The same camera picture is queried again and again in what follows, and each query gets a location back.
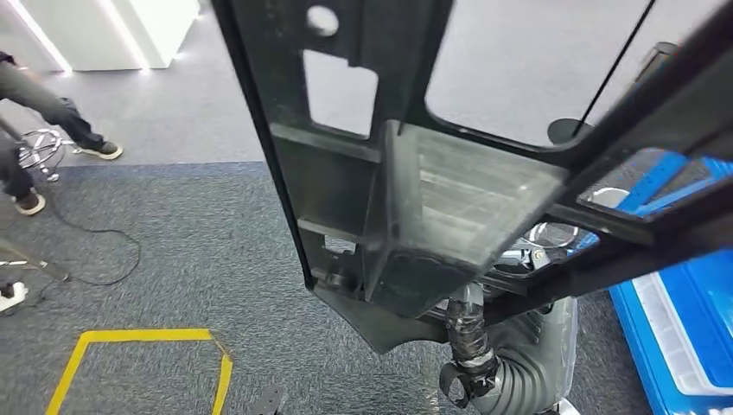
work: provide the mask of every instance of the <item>white wall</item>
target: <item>white wall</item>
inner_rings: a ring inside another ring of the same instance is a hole
[[[7,0],[0,0],[0,50],[36,72],[61,70]]]
[[[178,52],[188,28],[199,15],[198,0],[128,0],[147,30],[163,64]]]
[[[198,0],[19,1],[77,71],[168,67],[201,7]],[[110,4],[122,25],[103,7]]]
[[[139,68],[96,0],[21,1],[74,70]]]

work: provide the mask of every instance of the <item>gray plastic housing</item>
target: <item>gray plastic housing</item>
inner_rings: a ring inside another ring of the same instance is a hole
[[[484,415],[529,415],[550,409],[572,386],[577,300],[556,301],[488,329],[500,358],[496,387],[471,403]]]

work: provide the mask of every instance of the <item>chrome stool base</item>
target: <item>chrome stool base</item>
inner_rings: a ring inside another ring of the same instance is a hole
[[[46,162],[53,157],[63,145],[71,146],[74,154],[81,149],[75,142],[64,139],[56,130],[41,128],[22,135],[20,164],[24,169],[38,168],[46,180],[56,182],[59,174],[48,168]]]

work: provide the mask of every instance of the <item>round hole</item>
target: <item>round hole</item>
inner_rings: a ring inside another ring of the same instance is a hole
[[[339,30],[339,18],[328,7],[311,6],[306,18],[308,27],[321,37],[333,36]]]
[[[539,223],[530,230],[527,239],[545,249],[563,248],[572,245],[579,228],[564,223]]]

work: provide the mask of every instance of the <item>led light strip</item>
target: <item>led light strip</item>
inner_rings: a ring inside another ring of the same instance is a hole
[[[124,23],[122,16],[119,14],[114,3],[112,3],[112,0],[99,0],[99,5],[102,7],[102,10],[105,11],[105,14],[107,14],[110,22],[117,30],[118,35],[122,38],[122,42],[124,42],[124,45],[127,47],[127,50],[130,51],[132,58],[135,59],[137,64],[140,66],[140,69],[150,69],[150,64],[148,63],[148,60],[145,59],[143,50],[140,48],[140,45],[137,44],[137,41],[135,41],[135,37],[130,32],[130,28],[128,28]]]
[[[73,71],[71,65],[69,65],[68,61],[63,57],[63,55],[61,55],[61,52],[59,52],[59,49],[56,48],[54,43],[48,39],[48,36],[43,33],[41,26],[35,22],[35,19],[30,15],[30,13],[28,13],[25,7],[23,7],[20,0],[8,0],[8,3],[25,22],[28,29],[33,32],[35,38],[38,39],[41,45],[43,45],[48,54],[50,54],[51,57],[54,58],[54,61],[59,64],[61,70],[63,70],[64,73],[71,73]]]

